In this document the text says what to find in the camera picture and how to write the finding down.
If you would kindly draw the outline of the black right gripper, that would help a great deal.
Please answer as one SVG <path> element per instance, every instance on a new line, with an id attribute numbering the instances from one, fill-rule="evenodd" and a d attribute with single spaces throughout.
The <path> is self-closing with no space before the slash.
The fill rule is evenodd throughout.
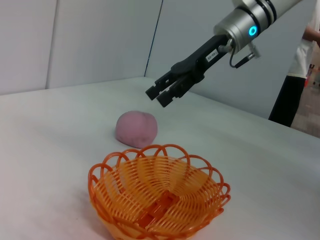
<path id="1" fill-rule="evenodd" d="M 220 51 L 226 46 L 227 35 L 215 35 L 186 59 L 174 64 L 171 70 L 154 82 L 145 93 L 151 100 L 155 98 L 162 107 L 168 106 L 173 98 L 182 98 L 195 84 L 205 78 L 205 72 L 227 53 Z"/>

